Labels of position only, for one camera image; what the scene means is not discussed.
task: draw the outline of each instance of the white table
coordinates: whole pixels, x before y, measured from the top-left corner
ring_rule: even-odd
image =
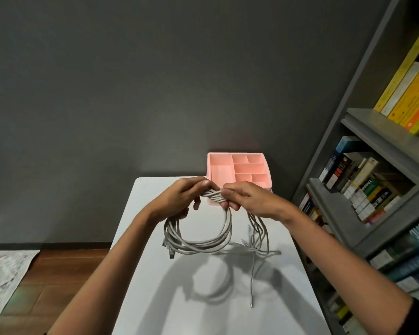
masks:
[[[178,177],[145,177],[135,183],[113,245],[134,216]],[[163,224],[149,239],[127,290],[113,335],[330,334],[289,232],[265,219],[270,249],[281,255],[257,261],[262,266],[253,282],[252,255],[180,255],[169,259],[162,247]],[[182,236],[199,240],[216,235],[223,211],[208,205],[190,210],[180,221]],[[249,234],[243,208],[233,212],[232,241]]]

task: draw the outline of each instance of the brown floor tile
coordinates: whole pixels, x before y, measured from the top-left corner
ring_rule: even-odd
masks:
[[[35,259],[21,285],[84,283],[103,260],[102,257]]]
[[[42,293],[43,286],[19,286],[3,309],[1,315],[29,314]]]
[[[39,259],[70,259],[75,257],[105,257],[110,249],[41,250]]]
[[[82,283],[68,283],[45,286],[31,315],[49,315],[56,317],[61,315],[61,312],[67,307],[82,285]]]
[[[51,316],[0,316],[0,335],[43,335],[54,321]]]

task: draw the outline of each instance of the coiled cable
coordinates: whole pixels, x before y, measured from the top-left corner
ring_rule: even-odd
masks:
[[[225,202],[226,199],[221,195],[220,190],[216,191],[210,189],[203,193],[201,196],[208,197],[212,201],[217,203]],[[181,232],[179,228],[179,219],[177,216],[171,216],[166,219],[164,223],[164,240],[163,246],[169,249],[169,258],[173,259],[175,253],[192,255],[197,253],[212,253],[216,254],[225,248],[228,244],[230,245],[239,245],[236,242],[231,241],[232,230],[232,215],[231,209],[228,207],[224,209],[225,212],[225,221],[223,227],[219,234],[206,241],[188,241],[184,240],[181,237]],[[267,227],[260,217],[254,216],[251,213],[247,212],[248,220],[250,225],[253,228],[253,232],[250,236],[249,241],[242,240],[243,243],[243,253],[252,252],[253,253],[253,265],[251,266],[251,279],[250,279],[250,295],[251,303],[250,308],[253,307],[253,276],[254,276],[254,267],[256,255],[268,256],[270,253],[277,254],[276,251],[270,251],[268,247],[268,232]],[[266,241],[267,248],[262,250],[262,242]]]

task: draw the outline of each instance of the hand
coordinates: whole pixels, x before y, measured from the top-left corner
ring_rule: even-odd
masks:
[[[194,201],[194,210],[199,209],[200,195],[210,188],[219,190],[219,187],[214,182],[203,176],[182,178],[175,181],[153,201],[148,203],[144,209],[150,213],[155,224],[173,215],[183,219],[188,215],[188,207],[192,201]],[[228,202],[222,203],[221,206],[226,209]],[[231,203],[231,206],[235,210],[239,210],[237,204]]]
[[[223,186],[221,194],[227,200],[240,204],[246,211],[261,218],[286,222],[296,213],[295,209],[299,211],[295,205],[282,197],[248,181],[227,183]]]

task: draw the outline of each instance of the white cable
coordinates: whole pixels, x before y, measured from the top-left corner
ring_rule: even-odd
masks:
[[[216,191],[214,189],[210,189],[203,193],[201,196],[209,197],[212,201],[217,203],[225,202],[225,198],[221,195],[220,191]],[[180,228],[179,228],[179,219],[177,216],[172,216],[166,219],[164,223],[164,240],[163,246],[169,249],[169,258],[173,259],[175,252],[184,254],[184,255],[191,255],[197,253],[217,253],[220,252],[226,245],[238,245],[238,243],[232,242],[231,235],[233,233],[232,230],[232,215],[231,209],[228,207],[224,209],[225,212],[225,221],[222,227],[222,230],[219,234],[206,241],[188,241],[184,240],[181,237]],[[250,225],[253,228],[253,232],[250,236],[249,242],[242,240],[242,243],[245,247],[245,252],[252,252],[253,253],[253,265],[251,266],[251,278],[250,278],[250,295],[251,295],[251,303],[250,308],[253,307],[253,276],[254,276],[254,268],[255,268],[255,260],[256,255],[269,255],[270,253],[277,254],[275,251],[270,251],[268,248],[268,232],[267,227],[262,222],[260,217],[256,217],[249,212],[247,212],[248,219],[250,221]],[[262,242],[266,239],[267,250],[263,251],[261,249]]]

